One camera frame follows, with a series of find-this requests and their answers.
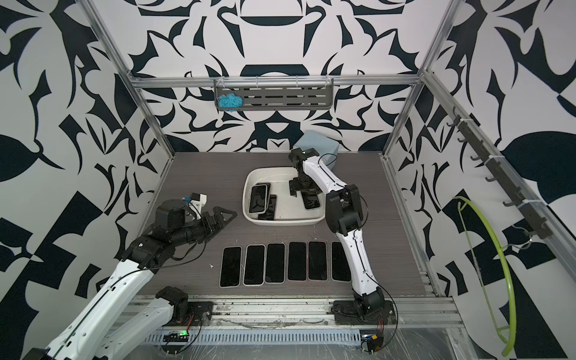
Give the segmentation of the phone light blue case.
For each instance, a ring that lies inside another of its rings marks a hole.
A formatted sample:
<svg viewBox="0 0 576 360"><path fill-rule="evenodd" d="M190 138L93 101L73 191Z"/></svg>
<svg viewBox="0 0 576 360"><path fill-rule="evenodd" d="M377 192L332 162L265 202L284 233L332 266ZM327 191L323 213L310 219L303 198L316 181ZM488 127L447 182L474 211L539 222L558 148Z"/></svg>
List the phone light blue case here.
<svg viewBox="0 0 576 360"><path fill-rule="evenodd" d="M321 207L319 194L320 190L317 189L303 189L301 190L301 198L304 203L304 208L307 210L318 209Z"/></svg>

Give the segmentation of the phone pale blue case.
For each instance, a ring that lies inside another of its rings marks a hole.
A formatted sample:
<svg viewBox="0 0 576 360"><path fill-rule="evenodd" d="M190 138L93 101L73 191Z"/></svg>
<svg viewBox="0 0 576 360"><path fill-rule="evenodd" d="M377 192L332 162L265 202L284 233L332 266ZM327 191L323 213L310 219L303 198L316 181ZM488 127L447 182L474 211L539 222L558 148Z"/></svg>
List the phone pale blue case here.
<svg viewBox="0 0 576 360"><path fill-rule="evenodd" d="M237 287L240 283L242 249L225 247L220 267L219 285L222 288Z"/></svg>

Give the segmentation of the phone dark case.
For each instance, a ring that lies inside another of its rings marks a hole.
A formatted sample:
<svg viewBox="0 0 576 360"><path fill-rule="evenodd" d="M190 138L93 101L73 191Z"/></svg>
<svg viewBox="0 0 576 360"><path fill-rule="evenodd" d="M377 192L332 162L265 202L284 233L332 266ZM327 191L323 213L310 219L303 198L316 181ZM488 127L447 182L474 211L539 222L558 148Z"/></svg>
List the phone dark case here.
<svg viewBox="0 0 576 360"><path fill-rule="evenodd" d="M289 281L307 279L307 244L305 242L289 243L287 278Z"/></svg>

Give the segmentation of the phone white case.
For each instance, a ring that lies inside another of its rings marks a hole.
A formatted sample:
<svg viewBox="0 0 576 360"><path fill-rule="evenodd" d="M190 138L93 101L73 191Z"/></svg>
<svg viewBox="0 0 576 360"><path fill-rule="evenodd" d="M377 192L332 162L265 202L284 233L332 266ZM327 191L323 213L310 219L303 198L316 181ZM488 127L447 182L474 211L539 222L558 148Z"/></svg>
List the phone white case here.
<svg viewBox="0 0 576 360"><path fill-rule="evenodd" d="M263 244L249 245L247 247L244 264L243 284L245 286L259 286L264 282L266 247Z"/></svg>

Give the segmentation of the phone pink case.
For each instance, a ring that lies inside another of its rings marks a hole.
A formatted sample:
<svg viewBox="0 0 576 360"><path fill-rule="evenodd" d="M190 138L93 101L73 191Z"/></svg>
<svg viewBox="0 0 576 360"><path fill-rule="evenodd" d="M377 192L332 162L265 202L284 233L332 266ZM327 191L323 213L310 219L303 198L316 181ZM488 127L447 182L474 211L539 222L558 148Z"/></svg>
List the phone pink case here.
<svg viewBox="0 0 576 360"><path fill-rule="evenodd" d="M328 278L327 247L322 241L308 243L307 276L312 281L326 281Z"/></svg>
<svg viewBox="0 0 576 360"><path fill-rule="evenodd" d="M333 281L351 282L350 267L344 247L339 241L331 243L331 278Z"/></svg>

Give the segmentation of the phone grey case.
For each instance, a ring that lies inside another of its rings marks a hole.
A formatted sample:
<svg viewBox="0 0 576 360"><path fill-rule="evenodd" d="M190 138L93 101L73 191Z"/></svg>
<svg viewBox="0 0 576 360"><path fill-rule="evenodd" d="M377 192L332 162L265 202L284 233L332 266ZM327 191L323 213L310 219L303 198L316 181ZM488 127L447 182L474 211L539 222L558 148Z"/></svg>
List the phone grey case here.
<svg viewBox="0 0 576 360"><path fill-rule="evenodd" d="M265 258L265 277L267 284L285 282L285 244L268 244Z"/></svg>

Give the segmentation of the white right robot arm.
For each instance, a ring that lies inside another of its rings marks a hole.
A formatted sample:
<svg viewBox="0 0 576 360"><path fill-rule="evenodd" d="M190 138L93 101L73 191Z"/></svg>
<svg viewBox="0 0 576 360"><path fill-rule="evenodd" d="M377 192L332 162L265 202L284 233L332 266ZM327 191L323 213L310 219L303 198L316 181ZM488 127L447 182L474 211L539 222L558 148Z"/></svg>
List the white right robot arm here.
<svg viewBox="0 0 576 360"><path fill-rule="evenodd" d="M313 148L294 148L289 160L297 171L290 181L291 193L304 197L325 195L325 220L342 244L349 266L355 314L360 319L384 308L384 289L374 276L363 239L363 197L354 184L338 178Z"/></svg>

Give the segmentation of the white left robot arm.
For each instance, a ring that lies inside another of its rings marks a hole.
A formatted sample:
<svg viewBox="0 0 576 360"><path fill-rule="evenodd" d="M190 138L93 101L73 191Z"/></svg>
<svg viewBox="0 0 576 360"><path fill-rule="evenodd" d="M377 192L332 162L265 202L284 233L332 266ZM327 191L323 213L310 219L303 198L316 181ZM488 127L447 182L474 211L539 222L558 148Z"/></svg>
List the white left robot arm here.
<svg viewBox="0 0 576 360"><path fill-rule="evenodd" d="M124 359L150 334L166 324L189 324L188 294L174 286L117 330L112 327L133 297L183 245L207 245L236 219L236 212L216 206L203 211L202 194L170 199L157 207L154 222L123 253L112 275L71 324L45 348L32 348L26 359Z"/></svg>

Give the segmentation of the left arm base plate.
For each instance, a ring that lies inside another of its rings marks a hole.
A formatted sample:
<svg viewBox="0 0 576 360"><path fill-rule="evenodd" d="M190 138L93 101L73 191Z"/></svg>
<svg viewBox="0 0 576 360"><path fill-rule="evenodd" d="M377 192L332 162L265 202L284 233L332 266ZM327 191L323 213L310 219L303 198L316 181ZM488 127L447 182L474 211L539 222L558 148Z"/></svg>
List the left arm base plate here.
<svg viewBox="0 0 576 360"><path fill-rule="evenodd" d="M213 301L189 301L181 324L183 326L207 325L212 320L214 306Z"/></svg>

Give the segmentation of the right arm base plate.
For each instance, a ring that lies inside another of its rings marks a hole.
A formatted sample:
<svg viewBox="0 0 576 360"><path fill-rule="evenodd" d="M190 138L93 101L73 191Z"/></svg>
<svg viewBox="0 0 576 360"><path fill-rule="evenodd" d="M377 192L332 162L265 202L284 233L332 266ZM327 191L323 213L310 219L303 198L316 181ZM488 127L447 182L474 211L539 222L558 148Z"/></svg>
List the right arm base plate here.
<svg viewBox="0 0 576 360"><path fill-rule="evenodd" d="M398 319L392 301L385 300L383 305L372 310L362 310L357 301L334 301L331 314L338 325L396 325Z"/></svg>

